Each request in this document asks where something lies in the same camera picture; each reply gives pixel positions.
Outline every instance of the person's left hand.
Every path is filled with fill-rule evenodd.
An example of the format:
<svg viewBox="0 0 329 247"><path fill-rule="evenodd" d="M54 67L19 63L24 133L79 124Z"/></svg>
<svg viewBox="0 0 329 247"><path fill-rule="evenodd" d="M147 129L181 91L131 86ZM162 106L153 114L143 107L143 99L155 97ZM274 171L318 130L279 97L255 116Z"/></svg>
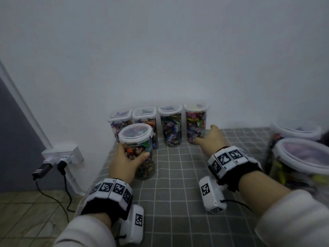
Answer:
<svg viewBox="0 0 329 247"><path fill-rule="evenodd" d="M109 165L109 178L119 178L130 184L135 177L137 167L150 156L149 152L141 154L134 160L126 157L122 143L119 143L118 149L114 154L114 159Z"/></svg>

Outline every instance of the tile floor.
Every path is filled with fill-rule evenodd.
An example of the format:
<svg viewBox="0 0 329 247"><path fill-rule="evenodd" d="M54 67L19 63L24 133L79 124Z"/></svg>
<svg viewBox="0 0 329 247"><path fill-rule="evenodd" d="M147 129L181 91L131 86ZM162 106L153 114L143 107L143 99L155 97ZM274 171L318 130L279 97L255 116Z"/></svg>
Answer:
<svg viewBox="0 0 329 247"><path fill-rule="evenodd" d="M65 191L44 193L67 208L69 198ZM71 210L76 210L79 199L73 198ZM72 220L74 213L67 213ZM67 224L60 205L38 191L0 193L0 247L52 246Z"/></svg>

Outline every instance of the black cable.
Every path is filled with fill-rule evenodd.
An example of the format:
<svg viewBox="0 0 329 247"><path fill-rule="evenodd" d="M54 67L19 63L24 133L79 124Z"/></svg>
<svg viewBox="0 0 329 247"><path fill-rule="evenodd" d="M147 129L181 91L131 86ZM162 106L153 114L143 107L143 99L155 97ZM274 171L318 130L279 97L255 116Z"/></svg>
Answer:
<svg viewBox="0 0 329 247"><path fill-rule="evenodd" d="M114 239L115 239L115 240L120 239L120 238L125 239L126 237L127 237L127 234L125 234L124 236L117 236L117 237L115 237Z"/></svg>
<svg viewBox="0 0 329 247"><path fill-rule="evenodd" d="M238 204L240 204L240 205L243 205L243 206L246 207L249 211L252 212L252 210L251 210L246 204L241 203L241 202L236 201L236 200L232 200L232 199L224 199L224 200L220 200L220 202L221 202L221 203L223 203L223 202L234 202L234 203L238 203Z"/></svg>
<svg viewBox="0 0 329 247"><path fill-rule="evenodd" d="M69 209L69 207L70 207L70 205L72 203L72 197L71 197L70 193L68 192L68 185L66 184L66 177L65 177L65 175L63 175L63 177L64 177L64 184L65 184L65 191L66 191L68 197L70 198L70 203L68 204L67 211L69 211L69 212L75 212L75 210L70 210Z"/></svg>
<svg viewBox="0 0 329 247"><path fill-rule="evenodd" d="M60 206L63 208L63 210L64 210L64 212L65 212L66 219L67 219L67 221L68 221L68 223L69 223L70 221L68 220L68 213L66 212L65 208L63 207L63 205L62 205L57 199L55 199L55 198L53 198L53 197L51 197L51 196L48 196L47 194L44 194L44 193L40 190L39 185L38 185L38 182L37 182L36 180L35 180L35 184L36 184L36 188L38 189L38 191L39 191L42 195L45 195L46 197L49 197L49 198L55 200L57 203L60 204Z"/></svg>

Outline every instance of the person's right hand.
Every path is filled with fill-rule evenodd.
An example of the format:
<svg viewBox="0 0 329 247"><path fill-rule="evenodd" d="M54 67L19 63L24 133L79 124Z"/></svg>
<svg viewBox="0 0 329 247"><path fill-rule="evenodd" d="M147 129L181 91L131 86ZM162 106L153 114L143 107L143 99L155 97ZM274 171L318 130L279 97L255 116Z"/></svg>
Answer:
<svg viewBox="0 0 329 247"><path fill-rule="evenodd" d="M215 154L222 147L229 146L222 132L215 125L210 126L210 131L204 139L195 138L193 143L201 146L208 157Z"/></svg>

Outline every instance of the grey wall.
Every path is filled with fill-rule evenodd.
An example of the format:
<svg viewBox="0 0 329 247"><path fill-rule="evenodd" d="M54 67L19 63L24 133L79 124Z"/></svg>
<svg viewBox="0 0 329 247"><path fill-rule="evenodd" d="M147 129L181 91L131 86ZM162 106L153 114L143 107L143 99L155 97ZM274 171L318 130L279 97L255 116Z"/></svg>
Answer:
<svg viewBox="0 0 329 247"><path fill-rule="evenodd" d="M32 173L43 162L44 145L0 79L0 192L35 190ZM53 169L38 181L41 189L64 189Z"/></svg>

